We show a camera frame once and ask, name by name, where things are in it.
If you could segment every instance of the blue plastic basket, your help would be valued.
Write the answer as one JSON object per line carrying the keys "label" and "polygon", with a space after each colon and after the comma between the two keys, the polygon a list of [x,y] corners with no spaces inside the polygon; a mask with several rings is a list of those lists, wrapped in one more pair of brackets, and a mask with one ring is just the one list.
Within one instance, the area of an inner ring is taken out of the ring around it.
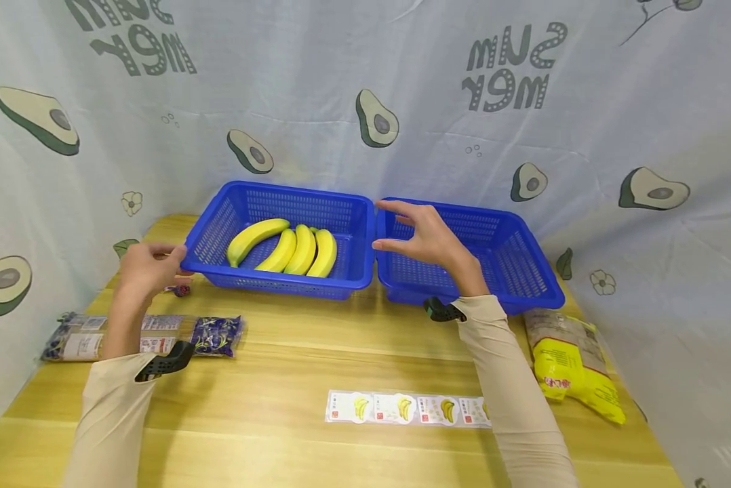
{"label": "blue plastic basket", "polygon": [[[385,200],[396,200],[388,197]],[[485,282],[509,315],[535,307],[561,308],[566,301],[544,253],[533,233],[519,216],[509,211],[477,209],[432,201],[407,200],[433,205],[458,239],[482,263]],[[413,230],[380,210],[376,236],[410,239]],[[452,277],[440,266],[379,251],[376,253],[379,279],[391,302],[421,305],[437,296],[444,303],[458,297]]]}
{"label": "blue plastic basket", "polygon": [[[338,255],[328,278],[255,271],[276,247],[279,236],[254,246],[238,268],[228,265],[226,251],[233,237],[252,223],[276,217],[289,220],[293,228],[303,223],[333,233]],[[352,291],[369,286],[374,277],[371,241],[375,227],[374,204],[365,197],[232,181],[222,187],[192,227],[186,238],[189,251],[181,266],[202,273],[217,287],[345,300]]]}

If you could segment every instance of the yellow banana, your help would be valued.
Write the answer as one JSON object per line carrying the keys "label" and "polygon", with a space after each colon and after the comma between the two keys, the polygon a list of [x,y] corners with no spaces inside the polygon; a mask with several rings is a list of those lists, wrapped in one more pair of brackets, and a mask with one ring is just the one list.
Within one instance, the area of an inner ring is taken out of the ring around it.
{"label": "yellow banana", "polygon": [[410,405],[412,404],[410,399],[401,399],[398,401],[398,414],[405,421],[410,421]]}
{"label": "yellow banana", "polygon": [[368,401],[365,400],[362,396],[355,400],[355,415],[360,420],[365,420],[366,405],[368,405]]}
{"label": "yellow banana", "polygon": [[288,229],[289,226],[289,221],[285,219],[268,219],[254,223],[238,232],[238,235],[233,237],[230,245],[227,246],[227,261],[230,262],[230,266],[237,268],[257,243],[277,235]]}
{"label": "yellow banana", "polygon": [[287,267],[287,263],[290,262],[294,253],[295,232],[292,232],[292,229],[284,229],[281,231],[281,237],[279,237],[279,243],[276,249],[270,253],[270,256],[265,261],[259,263],[254,269],[257,271],[282,272]]}
{"label": "yellow banana", "polygon": [[317,257],[306,276],[326,278],[336,262],[336,238],[329,230],[321,229],[316,232],[316,241]]}
{"label": "yellow banana", "polygon": [[298,237],[298,245],[295,246],[295,253],[292,255],[284,272],[290,275],[304,275],[312,266],[316,253],[316,240],[309,227],[299,224],[295,227],[295,237]]}
{"label": "yellow banana", "polygon": [[454,423],[454,418],[452,417],[452,410],[454,407],[455,404],[449,400],[441,402],[441,411],[444,414],[444,418],[446,418],[449,423]]}

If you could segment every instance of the hand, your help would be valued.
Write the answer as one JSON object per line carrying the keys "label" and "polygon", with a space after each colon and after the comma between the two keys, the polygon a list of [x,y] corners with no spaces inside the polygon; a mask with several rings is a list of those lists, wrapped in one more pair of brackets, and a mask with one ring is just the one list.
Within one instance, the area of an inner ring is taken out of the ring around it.
{"label": "hand", "polygon": [[377,239],[377,251],[401,253],[422,262],[439,265],[452,276],[461,295],[477,297],[490,294],[479,261],[458,240],[432,205],[413,205],[405,201],[381,200],[376,206],[396,213],[398,222],[414,227],[408,241]]}
{"label": "hand", "polygon": [[181,260],[186,256],[186,246],[166,243],[136,243],[128,247],[119,271],[119,289],[128,289],[144,299],[154,298],[165,289],[191,282],[194,273],[182,271]]}

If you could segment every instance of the snack package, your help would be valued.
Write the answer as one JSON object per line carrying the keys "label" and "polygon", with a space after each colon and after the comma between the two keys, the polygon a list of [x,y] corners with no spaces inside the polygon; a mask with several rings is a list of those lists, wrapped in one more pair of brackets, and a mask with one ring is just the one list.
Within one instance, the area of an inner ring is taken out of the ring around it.
{"label": "snack package", "polygon": [[607,420],[625,423],[596,327],[544,308],[529,310],[524,317],[534,353],[534,375],[543,394],[558,401],[569,395]]}
{"label": "snack package", "polygon": [[325,422],[490,428],[490,414],[482,396],[331,390]]}
{"label": "snack package", "polygon": [[[45,345],[43,361],[97,361],[108,329],[105,315],[68,312]],[[168,354],[177,340],[195,345],[196,356],[235,354],[241,340],[241,317],[193,317],[192,315],[149,315],[140,327],[140,352]]]}

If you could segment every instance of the fabric backdrop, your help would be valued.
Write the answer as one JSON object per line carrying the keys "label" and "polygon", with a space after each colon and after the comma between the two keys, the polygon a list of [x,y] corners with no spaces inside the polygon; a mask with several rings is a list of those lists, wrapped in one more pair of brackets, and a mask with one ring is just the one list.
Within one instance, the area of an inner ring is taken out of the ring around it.
{"label": "fabric backdrop", "polygon": [[517,212],[731,488],[731,1],[0,0],[0,415],[114,245],[230,180]]}

